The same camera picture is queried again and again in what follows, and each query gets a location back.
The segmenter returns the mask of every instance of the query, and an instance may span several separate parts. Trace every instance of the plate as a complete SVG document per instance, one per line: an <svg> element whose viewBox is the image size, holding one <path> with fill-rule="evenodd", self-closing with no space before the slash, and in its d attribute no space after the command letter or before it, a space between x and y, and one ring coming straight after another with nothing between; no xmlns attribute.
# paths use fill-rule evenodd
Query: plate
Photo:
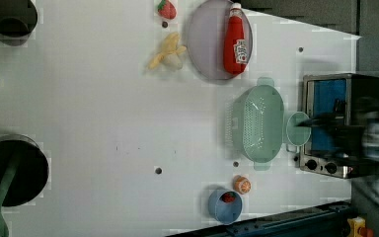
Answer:
<svg viewBox="0 0 379 237"><path fill-rule="evenodd" d="M233 3L227 0L208 0L192 14L188 27L187 48L195 68L208 79L235 77L223 66L223 45ZM242 15L248 61L252 54L252 29L248 18Z"/></svg>

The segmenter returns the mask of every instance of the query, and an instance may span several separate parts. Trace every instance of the spatula handle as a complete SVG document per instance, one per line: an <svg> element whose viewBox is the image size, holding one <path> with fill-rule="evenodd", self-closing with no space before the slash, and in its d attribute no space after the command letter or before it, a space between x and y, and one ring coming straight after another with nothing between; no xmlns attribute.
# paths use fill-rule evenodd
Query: spatula handle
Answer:
<svg viewBox="0 0 379 237"><path fill-rule="evenodd" d="M11 157L9 158L8 166L0 184L0 206L5 200L5 196L11 186L12 180L17 173L18 165L20 164L21 155L18 149L15 148Z"/></svg>

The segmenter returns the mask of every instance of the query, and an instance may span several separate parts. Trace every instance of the teal cup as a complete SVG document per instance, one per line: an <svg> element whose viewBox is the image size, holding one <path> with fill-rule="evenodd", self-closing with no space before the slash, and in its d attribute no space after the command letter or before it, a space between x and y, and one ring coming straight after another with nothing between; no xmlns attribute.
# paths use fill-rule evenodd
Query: teal cup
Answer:
<svg viewBox="0 0 379 237"><path fill-rule="evenodd" d="M284 128L282 139L288 152L299 153L300 147L310 138L312 129L305 126L297 126L298 123L309 119L303 112L286 112L284 114Z"/></svg>

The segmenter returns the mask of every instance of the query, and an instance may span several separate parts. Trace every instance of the strawberry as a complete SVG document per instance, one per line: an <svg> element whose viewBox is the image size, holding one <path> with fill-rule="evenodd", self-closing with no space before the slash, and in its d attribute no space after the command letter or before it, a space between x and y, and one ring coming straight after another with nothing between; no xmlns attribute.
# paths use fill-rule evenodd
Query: strawberry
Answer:
<svg viewBox="0 0 379 237"><path fill-rule="evenodd" d="M177 9L169 0L162 0L158 5L158 13L166 19L174 19L177 16Z"/></svg>
<svg viewBox="0 0 379 237"><path fill-rule="evenodd" d="M235 194L233 194L233 193L231 193L231 192L227 192L226 194L224 194L224 195L221 197L221 200L223 200L223 201L226 202L226 203L233 202L233 201L235 201L235 199L236 199Z"/></svg>

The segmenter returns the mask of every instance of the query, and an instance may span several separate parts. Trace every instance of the mug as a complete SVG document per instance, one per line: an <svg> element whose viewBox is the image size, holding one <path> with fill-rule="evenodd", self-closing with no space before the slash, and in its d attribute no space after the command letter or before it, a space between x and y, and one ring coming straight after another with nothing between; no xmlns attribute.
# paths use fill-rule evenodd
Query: mug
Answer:
<svg viewBox="0 0 379 237"><path fill-rule="evenodd" d="M284 128L282 139L288 152L299 153L300 146L306 144L312 133L310 127L297 126L298 123L309 119L303 112L286 112L284 114Z"/></svg>
<svg viewBox="0 0 379 237"><path fill-rule="evenodd" d="M226 203L221 197L226 193L232 193L236 199L233 202ZM243 201L242 197L230 190L215 190L208 199L208 211L210 215L224 225L230 225L235 222L242 213Z"/></svg>

